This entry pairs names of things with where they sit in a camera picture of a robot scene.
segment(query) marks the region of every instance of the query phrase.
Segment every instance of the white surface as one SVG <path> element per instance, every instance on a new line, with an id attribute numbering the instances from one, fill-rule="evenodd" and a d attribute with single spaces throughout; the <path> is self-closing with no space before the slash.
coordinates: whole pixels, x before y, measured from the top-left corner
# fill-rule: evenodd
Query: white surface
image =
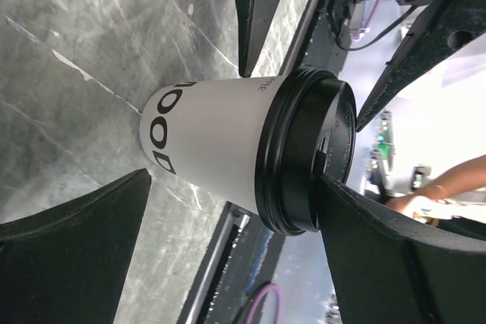
<path id="1" fill-rule="evenodd" d="M 208 191 L 257 213 L 254 172 L 258 144 L 273 97 L 283 77 L 218 80 L 192 87 L 167 87 L 155 93 L 140 121 L 140 140 L 149 159 L 153 151 L 171 160 L 176 174 Z M 163 115 L 167 121 L 164 149 L 150 139 L 150 125 L 161 114 L 157 105 L 170 90 L 183 90 L 174 108 Z M 167 97 L 168 106 L 174 97 Z M 161 127 L 153 129 L 156 140 L 164 138 Z"/>
<path id="2" fill-rule="evenodd" d="M 403 89 L 398 94 L 398 97 L 427 102 L 430 100 L 431 96 L 440 93 L 442 89 L 442 76 L 446 69 L 446 64 L 439 64 L 414 83 L 411 83 Z"/>

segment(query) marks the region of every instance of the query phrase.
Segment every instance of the black plastic lid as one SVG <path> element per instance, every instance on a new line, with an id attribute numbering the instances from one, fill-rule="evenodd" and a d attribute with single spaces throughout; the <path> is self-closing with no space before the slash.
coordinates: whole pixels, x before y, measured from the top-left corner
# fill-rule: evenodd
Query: black plastic lid
<path id="1" fill-rule="evenodd" d="M 355 143 L 351 87 L 320 68 L 300 67 L 283 82 L 260 137 L 255 170 L 257 209 L 285 235 L 316 231 L 314 179 L 325 171 L 346 182 Z"/>

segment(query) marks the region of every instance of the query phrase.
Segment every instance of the white wall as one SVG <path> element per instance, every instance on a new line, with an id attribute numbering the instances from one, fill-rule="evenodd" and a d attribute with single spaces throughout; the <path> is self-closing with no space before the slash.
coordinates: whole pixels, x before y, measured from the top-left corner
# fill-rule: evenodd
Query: white wall
<path id="1" fill-rule="evenodd" d="M 486 153 L 486 36 L 415 81 L 389 105 L 397 148 L 396 187 L 412 166 L 425 163 L 438 176 Z"/>

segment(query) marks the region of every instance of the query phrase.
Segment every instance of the white paper cup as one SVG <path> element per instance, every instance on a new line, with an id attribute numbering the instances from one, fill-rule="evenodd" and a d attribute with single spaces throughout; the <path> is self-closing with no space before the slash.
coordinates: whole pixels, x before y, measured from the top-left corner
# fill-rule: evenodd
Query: white paper cup
<path id="1" fill-rule="evenodd" d="M 144 152 L 165 170 L 257 213 L 258 143 L 285 78 L 182 83 L 159 90 L 142 114 Z"/>
<path id="2" fill-rule="evenodd" d="M 140 141 L 166 171 L 295 235 L 317 229 L 309 203 L 316 166 L 347 178 L 354 123 L 349 86 L 328 71 L 299 68 L 287 77 L 163 88 L 145 106 Z"/>

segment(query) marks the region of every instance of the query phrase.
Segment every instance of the black machine part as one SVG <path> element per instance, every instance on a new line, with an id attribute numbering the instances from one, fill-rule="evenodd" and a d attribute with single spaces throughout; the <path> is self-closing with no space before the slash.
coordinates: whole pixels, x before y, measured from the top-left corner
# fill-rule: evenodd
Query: black machine part
<path id="1" fill-rule="evenodd" d="M 362 130 L 405 87 L 486 31 L 486 0 L 434 0 L 413 23 L 358 115 Z"/>
<path id="2" fill-rule="evenodd" d="M 484 322 L 486 241 L 416 222 L 330 176 L 314 198 L 345 324 Z"/>

